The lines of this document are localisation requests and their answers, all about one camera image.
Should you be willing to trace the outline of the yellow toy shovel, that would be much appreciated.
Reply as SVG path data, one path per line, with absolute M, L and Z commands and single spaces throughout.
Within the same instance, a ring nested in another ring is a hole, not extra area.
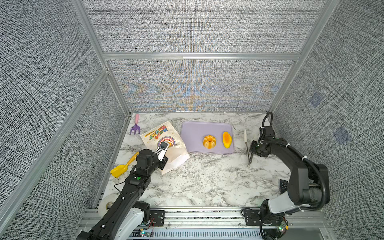
M 113 168 L 110 173 L 114 178 L 119 178 L 121 175 L 123 175 L 127 170 L 128 166 L 136 160 L 137 155 L 139 152 L 136 152 L 131 159 L 125 164 L 125 165 L 118 165 L 117 167 Z

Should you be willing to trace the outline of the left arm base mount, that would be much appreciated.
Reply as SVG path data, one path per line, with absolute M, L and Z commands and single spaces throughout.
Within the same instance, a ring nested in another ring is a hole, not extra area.
M 164 210 L 151 210 L 149 218 L 144 218 L 141 226 L 144 228 L 149 227 L 163 227 L 165 222 L 165 213 Z

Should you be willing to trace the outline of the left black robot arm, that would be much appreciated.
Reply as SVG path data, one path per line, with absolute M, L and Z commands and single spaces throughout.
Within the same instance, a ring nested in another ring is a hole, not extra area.
M 168 148 L 160 147 L 156 151 L 139 151 L 130 174 L 124 181 L 120 195 L 112 207 L 94 225 L 90 231 L 82 231 L 78 240 L 123 240 L 129 237 L 141 224 L 151 222 L 150 204 L 140 201 L 140 197 L 151 182 L 151 175 L 156 169 L 163 170 L 168 158 Z

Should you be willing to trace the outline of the lilac plastic tray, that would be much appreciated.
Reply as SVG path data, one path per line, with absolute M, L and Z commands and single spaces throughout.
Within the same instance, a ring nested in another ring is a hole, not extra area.
M 189 153 L 229 155 L 235 151 L 230 124 L 183 122 L 181 138 Z

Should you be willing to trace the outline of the black remote control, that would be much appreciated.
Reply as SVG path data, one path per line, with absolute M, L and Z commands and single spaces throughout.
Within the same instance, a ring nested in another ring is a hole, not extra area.
M 279 180 L 279 187 L 280 187 L 280 194 L 282 195 L 283 193 L 288 191 L 288 185 L 289 182 L 287 180 Z

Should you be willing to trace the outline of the white paper gift bag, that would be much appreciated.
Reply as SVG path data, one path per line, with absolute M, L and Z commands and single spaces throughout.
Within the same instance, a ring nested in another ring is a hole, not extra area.
M 168 159 L 161 170 L 162 175 L 176 170 L 190 158 L 184 141 L 170 121 L 156 126 L 140 137 L 147 149 L 157 152 L 163 161 Z

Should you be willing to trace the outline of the purple toy rake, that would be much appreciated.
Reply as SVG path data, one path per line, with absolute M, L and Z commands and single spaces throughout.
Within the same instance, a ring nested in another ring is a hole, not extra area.
M 140 114 L 136 114 L 135 115 L 135 124 L 130 129 L 130 135 L 132 135 L 132 134 L 134 134 L 134 135 L 140 134 L 141 128 L 138 125 L 139 119 L 140 119 Z

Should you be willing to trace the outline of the yellow oval fake bread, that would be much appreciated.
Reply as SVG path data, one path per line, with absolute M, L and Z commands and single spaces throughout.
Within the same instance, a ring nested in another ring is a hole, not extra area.
M 224 132 L 222 138 L 224 147 L 229 149 L 232 144 L 232 136 L 228 132 Z

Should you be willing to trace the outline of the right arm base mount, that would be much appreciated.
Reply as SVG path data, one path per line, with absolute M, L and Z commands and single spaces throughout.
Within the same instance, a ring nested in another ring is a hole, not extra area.
M 289 230 L 289 222 L 284 216 L 265 215 L 259 210 L 244 208 L 241 210 L 241 215 L 245 219 L 246 226 L 259 227 L 260 234 L 263 240 L 279 240 Z

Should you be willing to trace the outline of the yellow ring fake bread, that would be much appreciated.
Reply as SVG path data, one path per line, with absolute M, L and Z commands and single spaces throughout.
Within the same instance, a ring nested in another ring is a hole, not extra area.
M 203 139 L 203 146 L 206 149 L 213 149 L 216 146 L 216 138 L 212 135 L 207 135 Z

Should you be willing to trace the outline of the metal tongs white tips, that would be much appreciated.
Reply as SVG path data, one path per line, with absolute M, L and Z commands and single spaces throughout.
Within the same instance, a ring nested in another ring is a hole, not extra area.
M 247 139 L 247 130 L 244 130 L 244 142 L 245 142 L 245 146 L 246 146 L 246 154 L 247 154 L 247 159 L 248 159 L 248 165 L 251 165 L 252 164 L 252 160 L 253 160 L 253 154 L 250 153 L 250 151 L 249 151 L 248 139 Z

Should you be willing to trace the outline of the white tape roll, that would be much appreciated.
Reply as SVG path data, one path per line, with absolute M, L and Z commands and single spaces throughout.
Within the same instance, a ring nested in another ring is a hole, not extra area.
M 110 194 L 103 198 L 98 205 L 98 214 L 103 217 L 119 197 L 118 194 Z

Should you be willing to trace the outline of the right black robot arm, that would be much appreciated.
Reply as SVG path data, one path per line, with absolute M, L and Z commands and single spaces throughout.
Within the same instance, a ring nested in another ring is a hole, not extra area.
M 259 128 L 260 137 L 247 149 L 248 164 L 253 156 L 278 157 L 290 170 L 287 190 L 280 196 L 263 201 L 260 225 L 270 219 L 282 218 L 299 211 L 319 211 L 330 201 L 329 171 L 325 165 L 315 164 L 283 138 L 276 137 L 272 125 L 265 125 L 267 118 L 273 122 L 273 113 L 268 112 Z

